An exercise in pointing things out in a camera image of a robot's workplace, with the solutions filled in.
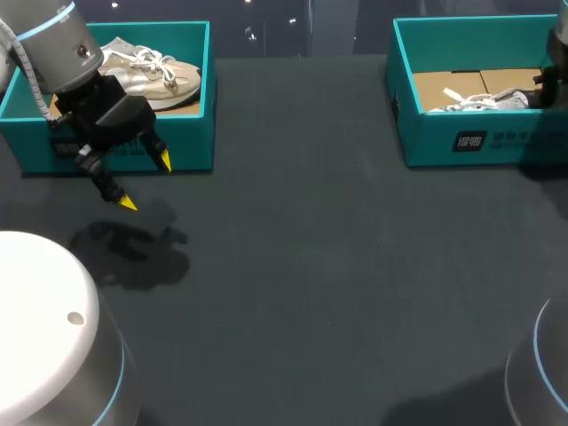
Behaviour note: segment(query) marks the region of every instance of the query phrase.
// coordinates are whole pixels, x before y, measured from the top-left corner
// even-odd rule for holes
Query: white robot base
[[[83,265],[60,245],[0,232],[0,425],[133,426],[130,351]]]

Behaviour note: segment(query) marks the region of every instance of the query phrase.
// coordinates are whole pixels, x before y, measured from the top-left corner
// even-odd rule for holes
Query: logo on box
[[[452,151],[457,153],[480,151],[486,137],[486,131],[461,131],[455,137]]]

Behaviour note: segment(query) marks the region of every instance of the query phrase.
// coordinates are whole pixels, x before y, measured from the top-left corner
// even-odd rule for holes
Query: teal shoe box
[[[413,78],[542,68],[550,64],[547,38],[556,20],[556,15],[394,20],[386,83],[406,164],[568,163],[568,112],[427,112]],[[453,103],[447,98],[447,105]]]
[[[144,45],[171,55],[176,60],[201,68],[201,100],[194,114],[158,114],[156,131],[168,144],[172,170],[211,170],[215,137],[217,75],[209,22],[128,22],[89,25],[100,45],[119,36],[135,45]],[[47,105],[51,96],[44,96]],[[73,174],[72,156],[56,154],[54,146],[75,137],[70,129],[53,133],[39,114],[28,80],[17,69],[0,106],[0,130],[27,174]],[[139,141],[113,149],[105,158],[110,171],[156,171],[156,166]]]

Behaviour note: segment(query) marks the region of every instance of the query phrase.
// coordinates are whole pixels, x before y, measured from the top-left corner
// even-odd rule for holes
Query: shoe
[[[154,111],[191,104],[201,94],[201,70],[116,37],[101,47],[102,75],[114,75],[129,95],[145,96]]]
[[[497,95],[487,93],[463,98],[459,93],[445,88],[444,93],[455,100],[457,104],[432,109],[432,113],[442,111],[487,111],[487,110],[514,110],[528,109],[529,99],[517,89],[509,89]]]

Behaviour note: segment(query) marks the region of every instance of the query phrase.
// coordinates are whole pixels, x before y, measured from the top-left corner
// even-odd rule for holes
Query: dark gray table
[[[504,424],[502,362],[568,275],[568,179],[409,170],[383,57],[217,67],[214,172],[122,177],[138,214],[0,144],[0,225],[91,270],[144,426]]]

